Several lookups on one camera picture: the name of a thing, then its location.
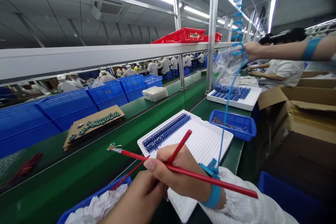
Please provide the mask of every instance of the white tray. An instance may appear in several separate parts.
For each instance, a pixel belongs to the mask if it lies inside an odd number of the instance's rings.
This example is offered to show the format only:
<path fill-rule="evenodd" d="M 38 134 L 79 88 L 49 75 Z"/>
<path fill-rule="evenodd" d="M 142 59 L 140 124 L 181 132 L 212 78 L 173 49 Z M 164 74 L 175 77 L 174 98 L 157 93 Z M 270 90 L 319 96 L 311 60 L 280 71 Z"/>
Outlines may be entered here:
<path fill-rule="evenodd" d="M 196 161 L 198 163 L 208 165 L 213 158 L 218 159 L 223 130 L 215 125 L 210 124 L 208 121 L 203 121 L 198 116 L 191 114 L 186 110 L 181 110 L 181 112 L 171 117 L 137 141 L 138 146 L 140 147 L 144 156 L 150 155 L 151 158 L 155 158 L 157 151 L 154 150 L 151 153 L 148 153 L 142 145 L 142 142 L 183 113 L 190 115 L 191 120 L 189 120 L 178 131 L 176 131 L 166 141 L 164 141 L 159 148 L 179 143 L 187 130 L 191 130 L 192 134 L 185 144 L 196 159 Z M 230 146 L 232 138 L 233 134 L 225 131 L 224 141 L 222 144 L 221 159 L 226 153 L 228 147 Z M 181 222 L 186 223 L 191 216 L 193 210 L 195 209 L 197 201 L 192 198 L 181 196 L 170 188 L 168 189 L 168 197 L 177 215 L 181 219 Z"/>
<path fill-rule="evenodd" d="M 255 88 L 254 87 L 248 87 L 248 88 L 251 88 L 251 90 L 250 90 L 249 94 L 247 95 L 247 97 L 245 99 L 239 99 L 238 101 L 230 100 L 229 106 L 252 111 L 253 108 L 254 108 L 254 105 L 257 103 L 257 100 L 258 100 L 259 95 L 261 93 L 261 88 L 259 88 L 259 87 L 255 87 Z M 210 101 L 213 101 L 213 102 L 218 102 L 218 103 L 222 103 L 222 104 L 227 103 L 227 100 L 225 100 L 223 98 L 212 96 L 213 93 L 215 93 L 215 90 L 212 91 L 211 93 L 209 93 L 206 96 L 206 98 Z"/>

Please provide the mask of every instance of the blue plastic crate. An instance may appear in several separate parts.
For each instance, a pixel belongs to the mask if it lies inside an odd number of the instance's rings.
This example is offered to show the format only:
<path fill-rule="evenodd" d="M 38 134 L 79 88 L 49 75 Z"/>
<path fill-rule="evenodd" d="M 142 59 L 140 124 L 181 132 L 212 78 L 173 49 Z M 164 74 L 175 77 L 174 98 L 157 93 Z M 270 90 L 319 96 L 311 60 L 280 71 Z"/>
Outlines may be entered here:
<path fill-rule="evenodd" d="M 224 121 L 224 116 L 225 112 L 213 110 L 209 117 L 209 123 L 222 128 L 222 125 L 216 124 L 212 122 L 212 120 L 214 117 L 218 117 L 219 119 Z M 257 134 L 256 123 L 251 117 L 228 113 L 228 115 L 226 116 L 226 123 L 234 126 L 235 129 L 225 127 L 225 130 L 231 132 L 235 137 L 241 140 L 250 142 L 252 138 L 255 137 L 255 135 Z"/>
<path fill-rule="evenodd" d="M 121 83 L 118 80 L 111 80 L 106 82 L 104 86 L 89 88 L 87 91 L 96 104 L 107 102 L 125 94 Z"/>
<path fill-rule="evenodd" d="M 144 95 L 142 94 L 142 91 L 147 89 L 146 87 L 140 88 L 138 90 L 135 90 L 133 92 L 129 92 L 126 94 L 128 102 L 134 101 L 136 99 L 139 99 L 143 97 Z"/>
<path fill-rule="evenodd" d="M 84 117 L 97 113 L 99 110 L 97 109 L 96 105 L 92 105 L 90 107 L 86 107 L 80 111 L 77 111 L 72 114 L 67 114 L 61 118 L 54 119 L 54 123 L 62 130 L 68 130 L 73 125 L 75 121 L 78 121 Z"/>
<path fill-rule="evenodd" d="M 323 221 L 328 217 L 328 211 L 320 202 L 266 172 L 261 172 L 257 187 L 262 193 L 274 199 L 298 223 L 328 223 Z"/>
<path fill-rule="evenodd" d="M 85 88 L 46 97 L 38 106 L 52 119 L 63 118 L 95 105 Z"/>
<path fill-rule="evenodd" d="M 97 106 L 98 106 L 98 109 L 101 111 L 109 107 L 112 107 L 114 105 L 118 105 L 120 107 L 122 105 L 125 105 L 126 103 L 128 103 L 128 100 L 127 100 L 126 95 L 123 94 L 112 100 L 108 100 L 103 103 L 97 103 Z"/>
<path fill-rule="evenodd" d="M 21 103 L 0 110 L 0 141 L 51 122 L 37 107 L 38 102 Z"/>
<path fill-rule="evenodd" d="M 0 158 L 61 133 L 53 122 L 47 122 L 38 126 L 32 123 L 32 125 L 35 125 L 35 128 L 21 133 L 15 131 L 15 135 L 0 140 Z"/>
<path fill-rule="evenodd" d="M 124 89 L 125 93 L 129 93 L 142 87 L 146 87 L 143 75 L 127 76 L 120 78 L 119 81 L 121 82 L 122 88 Z"/>
<path fill-rule="evenodd" d="M 72 212 L 76 212 L 77 209 L 79 208 L 84 208 L 86 206 L 90 205 L 91 199 L 94 196 L 100 196 L 102 195 L 104 192 L 111 190 L 120 180 L 122 180 L 125 176 L 121 177 L 120 179 L 114 181 L 113 183 L 109 184 L 108 186 L 105 186 L 103 189 L 101 189 L 100 191 L 92 194 L 90 197 L 86 198 L 85 200 L 79 202 L 77 205 L 73 206 L 72 208 L 70 208 L 68 211 L 65 211 L 61 217 L 59 218 L 57 224 L 64 224 L 67 220 L 67 218 L 69 217 L 69 215 Z M 132 180 L 130 177 L 127 177 L 121 184 L 127 184 L 127 186 L 130 186 Z"/>
<path fill-rule="evenodd" d="M 163 79 L 162 76 L 147 75 L 147 76 L 145 77 L 145 83 L 146 83 L 147 88 L 153 86 L 153 84 L 156 83 L 156 82 L 161 81 L 161 83 L 162 83 L 162 79 Z"/>

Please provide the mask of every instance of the blue electronic component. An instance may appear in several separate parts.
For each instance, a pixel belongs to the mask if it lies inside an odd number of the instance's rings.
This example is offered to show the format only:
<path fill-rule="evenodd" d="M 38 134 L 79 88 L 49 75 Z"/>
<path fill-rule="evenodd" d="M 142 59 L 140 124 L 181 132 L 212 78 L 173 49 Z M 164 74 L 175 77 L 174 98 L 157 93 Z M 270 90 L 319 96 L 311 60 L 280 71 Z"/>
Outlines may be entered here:
<path fill-rule="evenodd" d="M 153 135 L 146 138 L 142 142 L 142 145 L 144 146 L 144 148 L 147 150 L 148 153 L 157 150 L 165 140 L 167 140 L 172 134 L 174 134 L 190 119 L 191 119 L 190 115 L 182 114 L 180 117 L 176 118 L 174 121 L 166 125 L 164 128 L 158 130 Z"/>

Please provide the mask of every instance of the white sleeve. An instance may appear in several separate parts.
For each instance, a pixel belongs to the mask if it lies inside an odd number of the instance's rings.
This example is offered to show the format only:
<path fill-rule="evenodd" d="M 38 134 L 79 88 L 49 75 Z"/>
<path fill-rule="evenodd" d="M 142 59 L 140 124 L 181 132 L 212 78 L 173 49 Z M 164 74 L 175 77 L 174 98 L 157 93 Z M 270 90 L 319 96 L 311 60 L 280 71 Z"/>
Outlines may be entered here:
<path fill-rule="evenodd" d="M 233 175 L 224 167 L 219 167 L 219 176 L 222 181 L 256 191 L 259 199 L 225 189 L 226 204 L 223 209 L 214 210 L 199 203 L 213 224 L 298 224 L 291 215 L 283 211 L 273 199 L 262 194 L 252 183 Z"/>

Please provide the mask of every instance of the blue anti-static wrist strap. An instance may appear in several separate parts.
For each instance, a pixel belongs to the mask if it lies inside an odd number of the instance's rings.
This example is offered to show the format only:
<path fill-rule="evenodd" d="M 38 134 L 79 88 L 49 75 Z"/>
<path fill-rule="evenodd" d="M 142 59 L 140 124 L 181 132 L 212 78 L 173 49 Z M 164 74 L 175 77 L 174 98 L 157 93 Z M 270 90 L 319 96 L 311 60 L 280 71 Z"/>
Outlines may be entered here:
<path fill-rule="evenodd" d="M 311 61 L 312 56 L 314 55 L 314 52 L 316 50 L 316 47 L 318 43 L 320 42 L 321 38 L 313 38 L 308 41 L 308 44 L 306 46 L 305 52 L 302 56 L 302 61 Z"/>

